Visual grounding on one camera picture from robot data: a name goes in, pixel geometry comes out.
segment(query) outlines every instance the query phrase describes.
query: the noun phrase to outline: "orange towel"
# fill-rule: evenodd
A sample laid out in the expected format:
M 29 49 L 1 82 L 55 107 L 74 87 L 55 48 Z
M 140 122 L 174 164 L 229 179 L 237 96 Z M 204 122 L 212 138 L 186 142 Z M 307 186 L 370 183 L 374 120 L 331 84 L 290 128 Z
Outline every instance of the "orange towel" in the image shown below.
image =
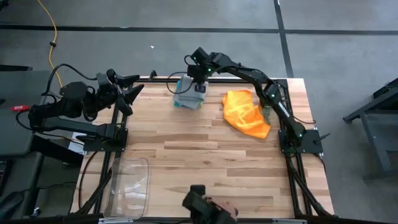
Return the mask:
M 271 126 L 264 122 L 251 94 L 249 90 L 228 91 L 223 98 L 224 119 L 244 134 L 265 139 Z

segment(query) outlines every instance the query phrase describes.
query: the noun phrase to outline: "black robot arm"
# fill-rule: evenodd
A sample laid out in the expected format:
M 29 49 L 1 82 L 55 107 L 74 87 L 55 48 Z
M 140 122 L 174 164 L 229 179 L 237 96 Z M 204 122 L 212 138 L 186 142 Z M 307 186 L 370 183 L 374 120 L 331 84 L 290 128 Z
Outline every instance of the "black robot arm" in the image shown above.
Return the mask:
M 120 129 L 116 123 L 97 126 L 59 118 L 78 118 L 83 115 L 87 121 L 93 121 L 99 111 L 110 108 L 113 104 L 124 115 L 132 115 L 130 106 L 144 85 L 125 88 L 132 86 L 139 79 L 139 75 L 122 77 L 109 69 L 106 74 L 99 73 L 94 79 L 99 85 L 97 90 L 83 82 L 72 82 L 61 88 L 62 97 L 59 101 L 33 105 L 28 114 L 30 128 L 39 133 L 56 129 L 85 133 L 87 136 L 78 138 L 87 143 L 85 150 L 89 151 L 107 151 L 107 148 L 112 149 L 112 146 L 120 146 L 120 149 L 123 149 L 127 130 Z M 49 88 L 42 95 L 48 95 L 48 92 Z
M 230 73 L 253 84 L 261 106 L 271 106 L 286 126 L 289 143 L 295 147 L 301 145 L 306 130 L 301 123 L 294 120 L 292 114 L 285 108 L 278 83 L 268 78 L 262 71 L 244 67 L 222 53 L 212 52 L 208 55 L 202 48 L 198 48 L 191 55 L 191 59 L 196 65 L 189 65 L 187 73 L 194 82 L 199 84 L 198 86 L 214 72 Z

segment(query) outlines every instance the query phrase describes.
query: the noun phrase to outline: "grey floor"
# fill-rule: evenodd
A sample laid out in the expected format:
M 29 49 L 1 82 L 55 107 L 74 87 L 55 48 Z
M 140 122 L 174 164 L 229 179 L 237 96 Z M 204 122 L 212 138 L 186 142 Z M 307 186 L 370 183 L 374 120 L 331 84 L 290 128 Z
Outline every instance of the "grey floor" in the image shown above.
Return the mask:
M 10 2 L 0 12 L 0 24 L 51 25 L 35 0 Z M 43 0 L 43 3 L 59 26 L 278 29 L 273 0 Z M 396 0 L 279 0 L 279 3 L 286 29 L 398 30 Z M 270 77 L 287 77 L 279 34 L 60 31 L 58 36 L 54 63 L 69 63 L 87 75 L 108 68 L 124 75 L 148 75 L 153 69 L 167 75 L 185 70 L 183 56 L 200 46 L 207 51 L 224 52 Z M 345 218 L 397 222 L 398 180 L 367 184 L 362 181 L 363 175 L 378 170 L 378 164 L 361 123 L 347 125 L 341 118 L 368 102 L 372 92 L 397 78 L 398 36 L 287 34 L 286 38 L 294 77 L 305 79 L 318 129 L 321 133 L 331 132 L 323 141 L 323 148 L 335 213 Z M 52 39 L 52 31 L 1 30 L 0 64 L 49 70 L 47 56 Z M 60 74 L 64 83 L 80 79 L 69 70 L 60 70 Z M 48 160 L 45 164 L 62 170 L 65 181 L 76 178 L 76 171 L 56 161 Z M 50 184 L 55 175 L 45 172 L 41 181 Z M 44 215 L 67 212 L 70 197 L 53 199 L 61 191 L 65 189 L 49 190 L 48 195 L 42 196 L 47 198 L 41 200 Z

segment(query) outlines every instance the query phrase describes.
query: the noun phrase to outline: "clear plastic container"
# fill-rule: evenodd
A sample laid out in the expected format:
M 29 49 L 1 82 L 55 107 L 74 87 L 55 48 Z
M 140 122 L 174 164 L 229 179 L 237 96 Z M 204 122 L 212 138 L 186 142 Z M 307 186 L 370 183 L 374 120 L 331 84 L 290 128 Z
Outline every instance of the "clear plastic container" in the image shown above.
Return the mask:
M 149 190 L 148 161 L 115 159 L 108 183 L 104 217 L 109 220 L 136 220 L 144 215 Z

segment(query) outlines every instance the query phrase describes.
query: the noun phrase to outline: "wooden tabletop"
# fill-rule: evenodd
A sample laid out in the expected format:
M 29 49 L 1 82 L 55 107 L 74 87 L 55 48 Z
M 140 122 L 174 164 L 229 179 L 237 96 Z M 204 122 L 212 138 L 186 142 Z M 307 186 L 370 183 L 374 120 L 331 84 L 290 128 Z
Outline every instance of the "wooden tabletop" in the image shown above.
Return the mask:
M 291 78 L 287 82 L 294 115 L 312 121 L 304 80 Z M 143 157 L 149 161 L 149 201 L 144 216 L 189 217 L 189 211 L 181 206 L 182 200 L 190 185 L 204 184 L 206 194 L 232 202 L 239 210 L 238 217 L 294 217 L 276 114 L 271 113 L 272 127 L 265 140 L 247 136 L 223 119 L 224 94 L 242 89 L 251 90 L 258 103 L 250 84 L 211 83 L 203 108 L 190 110 L 174 107 L 172 94 L 164 83 L 145 83 L 132 106 L 134 114 L 127 121 L 129 136 L 122 154 L 124 159 Z M 102 111 L 95 124 L 110 123 L 112 113 L 113 110 Z M 88 157 L 85 156 L 82 170 Z M 82 204 L 98 185 L 103 157 L 104 153 L 97 153 L 88 166 Z M 311 154 L 302 157 L 309 189 L 333 213 L 322 163 Z M 78 208 L 77 192 L 72 212 Z M 301 190 L 298 197 L 304 212 Z

